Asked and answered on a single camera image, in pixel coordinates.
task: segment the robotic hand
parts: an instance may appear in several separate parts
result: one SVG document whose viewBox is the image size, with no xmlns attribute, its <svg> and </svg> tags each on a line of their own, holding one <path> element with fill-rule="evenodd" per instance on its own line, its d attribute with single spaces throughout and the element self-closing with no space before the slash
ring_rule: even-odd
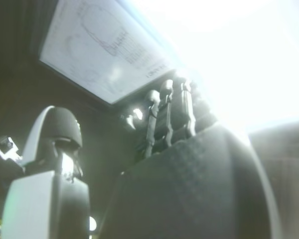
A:
<svg viewBox="0 0 299 239">
<path fill-rule="evenodd" d="M 20 164 L 25 177 L 14 180 L 7 195 L 3 239 L 89 237 L 89 190 L 79 180 L 81 147 L 74 115 L 65 108 L 44 109 L 23 151 Z"/>
</svg>

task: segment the dark ceiling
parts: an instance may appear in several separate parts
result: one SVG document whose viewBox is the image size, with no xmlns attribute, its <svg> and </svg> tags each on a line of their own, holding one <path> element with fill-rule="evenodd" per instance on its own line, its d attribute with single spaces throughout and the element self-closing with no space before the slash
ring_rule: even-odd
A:
<svg viewBox="0 0 299 239">
<path fill-rule="evenodd" d="M 81 164 L 90 187 L 92 215 L 101 221 L 116 177 L 134 159 L 134 136 L 124 131 L 118 114 L 147 89 L 158 88 L 161 79 L 111 107 L 47 70 L 35 54 L 40 42 L 35 27 L 44 25 L 42 19 L 48 17 L 44 2 L 50 1 L 0 1 L 0 135 L 10 135 L 22 153 L 43 108 L 55 105 L 71 110 L 81 124 Z M 285 233 L 299 238 L 299 122 L 250 137 L 278 199 Z M 0 197 L 0 215 L 2 207 Z"/>
</svg>

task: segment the dark background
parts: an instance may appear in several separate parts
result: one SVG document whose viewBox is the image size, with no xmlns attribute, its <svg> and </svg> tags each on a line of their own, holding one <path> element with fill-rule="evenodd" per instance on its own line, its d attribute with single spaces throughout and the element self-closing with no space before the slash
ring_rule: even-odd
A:
<svg viewBox="0 0 299 239">
<path fill-rule="evenodd" d="M 54 1 L 45 1 L 53 6 Z M 82 130 L 81 164 L 89 184 L 92 216 L 101 222 L 116 177 L 133 165 L 135 138 L 118 121 L 148 89 L 115 106 L 84 92 L 37 61 L 51 8 L 42 0 L 0 1 L 0 135 L 20 153 L 38 114 L 48 105 L 66 107 Z M 273 186 L 287 238 L 299 239 L 299 121 L 250 135 Z M 4 201 L 0 196 L 0 217 Z"/>
</svg>

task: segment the drawing on whiteboard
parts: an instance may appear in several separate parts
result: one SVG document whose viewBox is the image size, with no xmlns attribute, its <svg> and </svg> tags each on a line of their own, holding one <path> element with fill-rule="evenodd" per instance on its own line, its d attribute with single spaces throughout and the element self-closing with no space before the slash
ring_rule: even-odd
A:
<svg viewBox="0 0 299 239">
<path fill-rule="evenodd" d="M 123 58 L 136 68 L 154 63 L 154 56 L 103 7 L 83 2 L 78 14 L 84 31 L 110 55 Z"/>
</svg>

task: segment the whiteboard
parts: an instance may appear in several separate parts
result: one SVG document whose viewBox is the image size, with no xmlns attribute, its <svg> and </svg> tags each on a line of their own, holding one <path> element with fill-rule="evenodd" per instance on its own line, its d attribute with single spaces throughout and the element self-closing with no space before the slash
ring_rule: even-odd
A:
<svg viewBox="0 0 299 239">
<path fill-rule="evenodd" d="M 110 104 L 173 68 L 115 0 L 59 0 L 40 61 Z"/>
</svg>

